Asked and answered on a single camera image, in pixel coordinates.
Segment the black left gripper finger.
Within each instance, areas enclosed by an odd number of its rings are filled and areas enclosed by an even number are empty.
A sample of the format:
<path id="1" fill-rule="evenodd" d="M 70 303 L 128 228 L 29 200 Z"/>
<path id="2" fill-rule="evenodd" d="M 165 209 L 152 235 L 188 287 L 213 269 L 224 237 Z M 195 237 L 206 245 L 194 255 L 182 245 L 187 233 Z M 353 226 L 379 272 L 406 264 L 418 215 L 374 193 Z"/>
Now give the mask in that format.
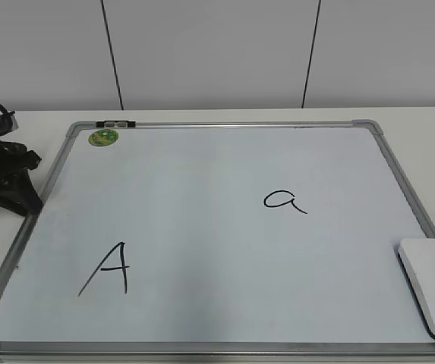
<path id="1" fill-rule="evenodd" d="M 0 207 L 26 217 L 39 214 L 43 201 L 28 174 L 13 174 L 0 180 Z"/>
<path id="2" fill-rule="evenodd" d="M 34 170 L 41 161 L 41 157 L 24 144 L 0 140 L 0 175 Z"/>

